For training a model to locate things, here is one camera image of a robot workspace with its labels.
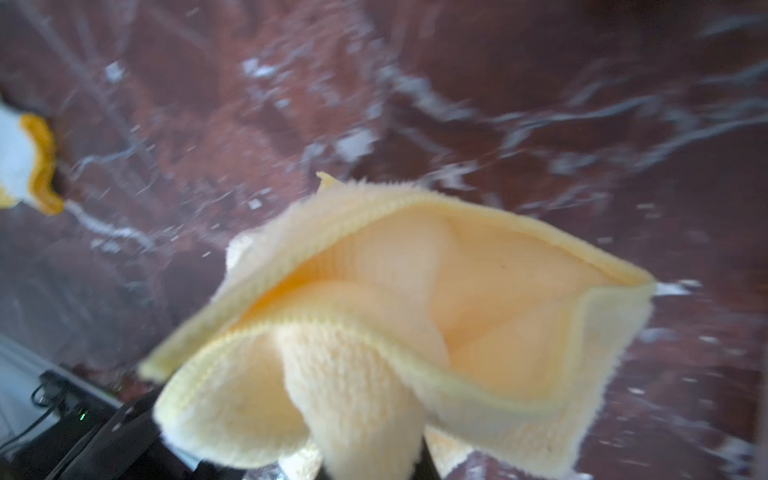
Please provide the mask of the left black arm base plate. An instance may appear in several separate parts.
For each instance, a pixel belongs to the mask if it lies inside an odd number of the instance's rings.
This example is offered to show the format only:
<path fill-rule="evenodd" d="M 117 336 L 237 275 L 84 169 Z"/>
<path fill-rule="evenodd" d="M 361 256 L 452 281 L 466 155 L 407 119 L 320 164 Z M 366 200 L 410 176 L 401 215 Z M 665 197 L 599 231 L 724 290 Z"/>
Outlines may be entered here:
<path fill-rule="evenodd" d="M 3 479 L 190 479 L 190 466 L 163 443 L 152 419 L 159 393 L 126 403 L 52 370 L 31 395 L 52 425 L 1 444 Z"/>

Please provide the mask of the yellow microfiber cloth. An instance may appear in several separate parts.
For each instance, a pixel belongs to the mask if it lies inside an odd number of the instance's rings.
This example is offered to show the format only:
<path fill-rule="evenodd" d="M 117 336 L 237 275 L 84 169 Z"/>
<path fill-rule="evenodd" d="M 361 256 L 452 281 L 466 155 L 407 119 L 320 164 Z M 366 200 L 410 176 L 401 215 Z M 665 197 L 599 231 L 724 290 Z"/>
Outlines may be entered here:
<path fill-rule="evenodd" d="M 291 479 L 440 475 L 481 451 L 561 479 L 649 319 L 646 270 L 409 183 L 318 191 L 229 244 L 211 301 L 138 368 L 177 448 Z"/>

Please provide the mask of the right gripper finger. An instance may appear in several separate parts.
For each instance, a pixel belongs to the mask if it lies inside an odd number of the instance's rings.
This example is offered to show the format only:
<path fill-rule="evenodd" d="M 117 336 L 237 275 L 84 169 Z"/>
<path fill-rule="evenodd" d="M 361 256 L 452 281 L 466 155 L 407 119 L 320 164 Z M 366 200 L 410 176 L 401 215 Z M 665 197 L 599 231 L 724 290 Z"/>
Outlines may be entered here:
<path fill-rule="evenodd" d="M 426 439 L 422 439 L 421 456 L 415 464 L 414 471 L 410 477 L 411 480 L 441 480 L 436 465 L 431 456 Z M 332 477 L 321 467 L 315 476 L 315 480 L 332 480 Z"/>

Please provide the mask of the yellow white work glove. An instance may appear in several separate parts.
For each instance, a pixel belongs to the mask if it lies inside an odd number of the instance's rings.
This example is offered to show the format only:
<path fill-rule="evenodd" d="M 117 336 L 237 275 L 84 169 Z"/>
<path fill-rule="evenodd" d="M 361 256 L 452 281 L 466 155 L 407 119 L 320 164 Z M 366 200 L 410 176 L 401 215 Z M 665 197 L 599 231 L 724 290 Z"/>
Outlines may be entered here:
<path fill-rule="evenodd" d="M 56 143 L 47 121 L 1 99 L 1 208 L 25 203 L 47 216 L 61 213 L 55 171 Z"/>

